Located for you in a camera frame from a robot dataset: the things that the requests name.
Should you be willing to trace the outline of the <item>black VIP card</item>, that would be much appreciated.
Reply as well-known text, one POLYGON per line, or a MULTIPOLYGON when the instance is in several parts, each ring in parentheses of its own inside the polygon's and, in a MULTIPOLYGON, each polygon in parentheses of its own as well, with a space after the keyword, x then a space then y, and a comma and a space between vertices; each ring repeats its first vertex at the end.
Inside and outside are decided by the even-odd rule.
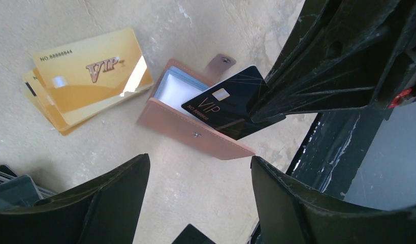
POLYGON ((286 119, 282 115, 258 123, 251 120, 250 109, 268 88, 257 67, 251 65, 181 107, 214 130, 239 140, 286 119))

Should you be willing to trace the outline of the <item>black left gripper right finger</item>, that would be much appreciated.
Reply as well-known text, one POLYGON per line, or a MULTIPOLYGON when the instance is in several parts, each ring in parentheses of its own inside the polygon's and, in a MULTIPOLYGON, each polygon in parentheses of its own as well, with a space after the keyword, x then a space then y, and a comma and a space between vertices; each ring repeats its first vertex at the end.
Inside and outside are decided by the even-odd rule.
POLYGON ((259 156, 250 168, 264 243, 416 243, 416 205, 380 210, 345 202, 259 156))

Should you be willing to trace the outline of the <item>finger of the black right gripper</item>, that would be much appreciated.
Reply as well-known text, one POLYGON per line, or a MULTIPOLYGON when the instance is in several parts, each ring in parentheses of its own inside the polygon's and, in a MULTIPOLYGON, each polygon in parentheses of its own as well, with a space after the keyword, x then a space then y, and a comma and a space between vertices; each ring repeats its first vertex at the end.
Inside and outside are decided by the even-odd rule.
POLYGON ((305 1, 254 122, 416 101, 416 1, 305 1))

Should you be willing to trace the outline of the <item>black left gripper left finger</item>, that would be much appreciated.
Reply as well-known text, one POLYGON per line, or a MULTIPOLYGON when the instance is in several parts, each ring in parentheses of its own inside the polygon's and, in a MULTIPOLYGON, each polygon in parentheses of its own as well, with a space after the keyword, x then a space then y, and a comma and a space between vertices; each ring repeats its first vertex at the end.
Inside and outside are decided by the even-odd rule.
POLYGON ((0 210, 0 243, 132 243, 149 172, 141 154, 34 206, 0 210))

